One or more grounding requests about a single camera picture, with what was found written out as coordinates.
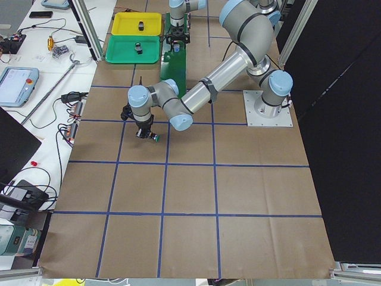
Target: light blue cap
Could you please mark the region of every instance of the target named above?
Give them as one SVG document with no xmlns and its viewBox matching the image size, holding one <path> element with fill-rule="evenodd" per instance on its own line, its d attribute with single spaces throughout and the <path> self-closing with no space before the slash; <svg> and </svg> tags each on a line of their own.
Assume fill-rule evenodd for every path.
<svg viewBox="0 0 381 286">
<path fill-rule="evenodd" d="M 173 89 L 173 91 L 176 94 L 176 96 L 179 95 L 179 88 L 177 87 L 177 84 L 176 84 L 176 82 L 173 79 L 166 79 L 163 82 L 166 82 L 166 83 L 168 83 L 171 86 L 171 88 Z"/>
<path fill-rule="evenodd" d="M 268 80 L 271 90 L 280 97 L 287 96 L 293 85 L 290 74 L 283 70 L 274 71 Z"/>
<path fill-rule="evenodd" d="M 207 6 L 207 0 L 198 0 L 198 9 L 204 9 Z"/>
<path fill-rule="evenodd" d="M 177 8 L 183 5 L 184 0 L 169 0 L 169 7 L 170 8 Z"/>
<path fill-rule="evenodd" d="M 192 125 L 193 118 L 189 114 L 180 114 L 172 117 L 169 122 L 177 131 L 184 131 Z"/>
<path fill-rule="evenodd" d="M 148 90 L 142 85 L 134 85 L 128 91 L 129 104 L 132 107 L 141 107 L 148 100 Z"/>
<path fill-rule="evenodd" d="M 229 0 L 225 4 L 225 6 L 221 10 L 220 18 L 219 18 L 221 26 L 224 24 L 224 21 L 225 21 L 227 15 L 229 15 L 229 13 L 232 11 L 232 9 L 234 9 L 235 6 L 237 6 L 242 1 L 244 1 L 244 0 Z"/>
<path fill-rule="evenodd" d="M 267 18 L 270 20 L 271 25 L 274 27 L 280 20 L 280 12 L 278 10 L 272 12 L 271 14 L 267 15 Z"/>
</svg>

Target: yellow tray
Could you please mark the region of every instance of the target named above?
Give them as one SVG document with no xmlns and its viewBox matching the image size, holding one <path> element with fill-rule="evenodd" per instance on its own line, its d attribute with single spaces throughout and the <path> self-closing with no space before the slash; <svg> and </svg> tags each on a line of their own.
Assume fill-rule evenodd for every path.
<svg viewBox="0 0 381 286">
<path fill-rule="evenodd" d="M 144 24 L 144 30 L 139 30 L 139 22 Z M 161 32 L 161 14 L 120 12 L 115 15 L 113 35 L 158 36 Z"/>
</svg>

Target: blue device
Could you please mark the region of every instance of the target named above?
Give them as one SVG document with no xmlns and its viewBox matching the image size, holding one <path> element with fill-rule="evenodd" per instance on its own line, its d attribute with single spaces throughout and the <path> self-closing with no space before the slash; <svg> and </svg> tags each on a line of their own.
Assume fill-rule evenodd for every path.
<svg viewBox="0 0 381 286">
<path fill-rule="evenodd" d="M 55 8 L 55 9 L 62 9 L 62 10 L 69 9 L 70 7 L 68 0 L 42 0 L 41 5 L 48 8 Z"/>
<path fill-rule="evenodd" d="M 0 106 L 23 106 L 38 77 L 39 70 L 33 67 L 6 67 L 0 76 Z"/>
</svg>

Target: black connector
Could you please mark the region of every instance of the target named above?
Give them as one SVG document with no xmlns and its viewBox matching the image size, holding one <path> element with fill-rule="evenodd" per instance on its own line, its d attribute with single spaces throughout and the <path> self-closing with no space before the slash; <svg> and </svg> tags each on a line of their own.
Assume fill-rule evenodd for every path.
<svg viewBox="0 0 381 286">
<path fill-rule="evenodd" d="M 76 43 L 87 43 L 84 36 L 76 36 L 74 41 L 76 41 Z"/>
<path fill-rule="evenodd" d="M 77 92 L 77 91 L 72 91 L 69 92 L 68 94 L 64 94 L 61 96 L 61 101 L 62 103 L 69 103 L 73 101 L 81 101 L 82 98 L 84 98 L 88 92 Z"/>
</svg>

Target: plastic tray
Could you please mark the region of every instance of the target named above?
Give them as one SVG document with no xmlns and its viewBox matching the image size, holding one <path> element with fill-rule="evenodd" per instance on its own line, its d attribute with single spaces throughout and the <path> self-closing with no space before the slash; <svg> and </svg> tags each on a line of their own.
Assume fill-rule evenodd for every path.
<svg viewBox="0 0 381 286">
<path fill-rule="evenodd" d="M 144 30 L 139 30 L 139 22 L 144 24 Z M 131 36 L 158 36 L 161 32 L 161 14 L 120 12 L 115 15 L 111 34 Z"/>
<path fill-rule="evenodd" d="M 135 43 L 139 42 L 143 53 L 138 54 Z M 110 37 L 106 61 L 112 64 L 154 64 L 159 59 L 158 36 L 115 36 Z"/>
</svg>

